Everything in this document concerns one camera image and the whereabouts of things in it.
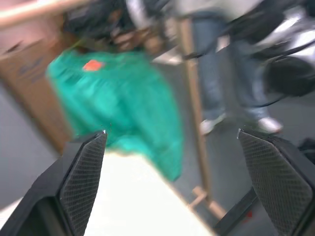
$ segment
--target shoe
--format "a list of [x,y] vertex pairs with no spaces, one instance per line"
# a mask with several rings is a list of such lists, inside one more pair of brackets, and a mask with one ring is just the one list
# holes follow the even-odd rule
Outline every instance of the shoe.
[[225,119],[226,115],[222,114],[215,120],[206,119],[200,124],[200,132],[202,135],[207,135],[215,128],[217,124],[222,122]]
[[281,123],[279,123],[276,119],[266,117],[258,121],[258,127],[264,133],[275,134],[279,133],[284,126]]

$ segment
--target green bag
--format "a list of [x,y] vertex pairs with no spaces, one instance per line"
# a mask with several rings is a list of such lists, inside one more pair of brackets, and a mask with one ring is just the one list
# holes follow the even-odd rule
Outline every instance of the green bag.
[[[84,70],[91,60],[103,67]],[[143,153],[168,180],[179,177],[183,133],[177,104],[142,53],[66,51],[47,73],[75,135],[106,130],[107,148]]]

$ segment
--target wooden frame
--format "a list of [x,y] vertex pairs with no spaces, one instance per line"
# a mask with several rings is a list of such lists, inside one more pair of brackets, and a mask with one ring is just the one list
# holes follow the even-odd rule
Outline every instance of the wooden frame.
[[[181,51],[188,55],[193,52],[192,32],[191,32],[191,19],[183,18],[177,21],[177,30],[179,36],[179,45]],[[196,67],[196,61],[194,59],[186,60],[184,62],[186,68],[186,80],[188,83],[193,117],[194,127],[196,130],[198,160],[202,177],[203,188],[197,186],[193,189],[193,193],[196,195],[196,199],[190,204],[190,207],[195,207],[204,200],[207,203],[210,212],[219,220],[221,220],[226,211],[212,199],[211,192],[211,175],[208,164],[207,148],[205,145],[205,138],[200,131],[200,124],[202,122],[202,107],[198,89],[198,73]]]
[[56,16],[91,0],[44,0],[22,3],[0,12],[0,30],[43,16]]

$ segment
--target gray floor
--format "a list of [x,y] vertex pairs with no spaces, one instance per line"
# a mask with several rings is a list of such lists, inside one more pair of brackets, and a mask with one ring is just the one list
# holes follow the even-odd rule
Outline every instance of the gray floor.
[[23,197],[58,156],[0,85],[0,210]]
[[[245,159],[238,140],[237,131],[244,127],[239,119],[241,108],[235,103],[233,85],[236,74],[232,64],[226,59],[226,52],[221,52],[223,86],[225,94],[228,119],[220,124],[208,137],[207,149],[209,154],[209,168],[212,177],[212,192],[214,200],[226,210],[230,210],[251,188],[251,180],[246,168]],[[183,68],[180,66],[158,65],[168,82],[174,89],[178,98],[185,131],[185,156],[183,160],[184,171],[182,176],[173,183],[183,197],[191,202],[194,200],[192,189],[201,185],[200,171],[195,149],[195,139],[192,121],[192,111],[185,84]],[[284,124],[280,136],[299,144],[306,137],[315,138],[315,130],[311,129],[315,120],[315,93],[303,98],[283,100],[270,106],[270,114]],[[196,209],[209,225],[218,221],[214,216],[200,206]],[[246,224],[241,224],[231,236],[271,236],[274,228],[263,207],[258,204],[253,210],[253,218]]]

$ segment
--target mesh panel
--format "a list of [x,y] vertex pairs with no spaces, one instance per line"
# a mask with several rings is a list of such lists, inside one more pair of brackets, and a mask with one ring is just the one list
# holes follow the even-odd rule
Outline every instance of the mesh panel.
[[281,236],[291,235],[312,200],[312,190],[271,143],[241,132],[255,192]]
[[98,190],[105,135],[82,149],[61,189],[60,202],[75,236],[83,236]]

